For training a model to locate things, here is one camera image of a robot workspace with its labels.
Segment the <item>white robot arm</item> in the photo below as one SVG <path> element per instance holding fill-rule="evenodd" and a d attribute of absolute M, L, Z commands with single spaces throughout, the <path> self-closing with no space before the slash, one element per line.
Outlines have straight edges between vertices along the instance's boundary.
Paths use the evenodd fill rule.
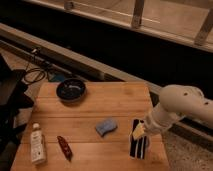
<path fill-rule="evenodd" d="M 131 157 L 144 159 L 149 137 L 161 134 L 186 116 L 213 125 L 213 100 L 194 86 L 167 85 L 159 92 L 159 102 L 143 118 L 134 119 L 130 133 Z"/>

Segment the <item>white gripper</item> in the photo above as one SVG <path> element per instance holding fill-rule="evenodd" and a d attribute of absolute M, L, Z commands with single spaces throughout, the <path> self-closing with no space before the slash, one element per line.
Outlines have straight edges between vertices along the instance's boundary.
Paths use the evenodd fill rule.
<path fill-rule="evenodd" d="M 134 120 L 136 126 L 133 128 L 132 136 L 130 136 L 131 157 L 137 157 L 140 159 L 145 158 L 145 150 L 147 147 L 147 137 L 145 136 L 152 135 L 151 129 L 149 128 L 149 122 L 150 120 L 147 117 L 142 120 Z"/>

